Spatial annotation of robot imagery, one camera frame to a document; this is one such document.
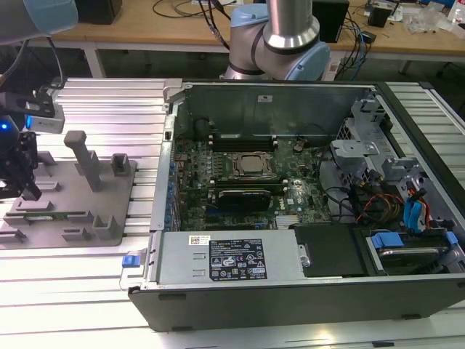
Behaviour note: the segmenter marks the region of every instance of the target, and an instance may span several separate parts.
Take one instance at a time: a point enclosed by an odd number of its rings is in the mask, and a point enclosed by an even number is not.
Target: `black box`
[[[254,0],[264,4],[266,0]],[[349,0],[313,0],[313,15],[320,22],[320,40],[337,42],[349,9]]]
[[[122,0],[76,0],[79,22],[111,24],[118,15]]]
[[[372,27],[384,28],[386,25],[387,18],[391,15],[392,9],[385,9],[382,7],[374,7],[370,11],[370,17],[368,17],[368,25]]]

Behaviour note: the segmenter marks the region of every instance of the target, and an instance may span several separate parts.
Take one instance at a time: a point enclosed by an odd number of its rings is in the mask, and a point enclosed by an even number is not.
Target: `gray 3d printed holder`
[[[75,161],[39,153],[34,170],[38,201],[16,199],[4,216],[0,249],[115,246],[121,243],[136,161],[113,154],[99,161],[86,148],[84,131],[69,131],[65,145]]]

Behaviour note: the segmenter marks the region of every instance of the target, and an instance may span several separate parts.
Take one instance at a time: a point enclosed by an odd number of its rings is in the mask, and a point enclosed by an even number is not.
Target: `power supply label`
[[[210,279],[213,281],[267,278],[263,243],[249,240],[210,240]]]

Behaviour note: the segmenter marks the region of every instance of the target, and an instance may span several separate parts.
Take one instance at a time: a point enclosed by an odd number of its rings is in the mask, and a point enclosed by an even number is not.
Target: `workbench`
[[[157,10],[168,15],[176,15],[171,8],[173,0],[162,1]],[[154,0],[123,0],[123,8],[112,25],[78,24],[75,28],[54,36],[58,47],[84,50],[92,76],[105,77],[105,69],[100,59],[100,49],[127,49],[142,51],[178,52],[227,52],[213,37],[203,18],[170,19],[152,11]],[[410,34],[402,23],[388,21],[384,28],[368,27],[367,17],[357,7],[363,0],[351,0],[350,13],[362,30],[377,35],[371,47],[369,58],[389,60],[426,60],[440,62],[465,62],[465,40],[452,33],[439,30],[436,33]],[[200,10],[196,5],[185,5],[186,12]],[[234,7],[227,7],[231,12]],[[220,13],[215,12],[215,21],[222,35],[229,41],[230,23]],[[32,45],[47,46],[45,41],[35,41]],[[333,80],[340,60],[354,46],[353,35],[348,29],[341,32],[339,41],[329,44],[331,64],[324,74],[325,80]]]
[[[434,90],[416,83],[389,86],[465,185],[463,122]],[[163,80],[70,79],[57,101],[65,111],[65,129],[62,135],[39,135],[40,151],[74,159],[63,139],[68,130],[82,129],[88,149],[100,159],[127,153],[137,161],[126,236],[114,247],[0,250],[2,348],[373,348],[374,342],[410,349],[464,347],[465,302],[419,320],[153,332],[121,290],[120,277],[122,257],[148,246],[165,119]],[[402,139],[398,131],[393,135]],[[405,141],[400,146],[411,154]],[[12,200],[0,201],[0,217],[11,205]],[[130,279],[142,277],[142,268],[128,269]]]

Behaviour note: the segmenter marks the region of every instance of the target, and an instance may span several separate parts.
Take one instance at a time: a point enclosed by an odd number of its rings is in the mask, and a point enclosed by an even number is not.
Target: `table leg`
[[[336,78],[337,70],[341,60],[346,56],[345,51],[331,51],[331,56],[329,57],[329,62],[326,66],[325,71],[323,72],[323,81],[334,81]]]
[[[407,73],[407,69],[408,69],[408,67],[410,67],[411,63],[412,63],[411,60],[404,60],[402,62],[402,65],[400,66],[399,73],[401,73],[401,74]]]
[[[83,47],[86,55],[87,64],[89,64],[90,72],[93,78],[105,78],[105,69],[103,68],[102,60],[95,44],[87,44]]]

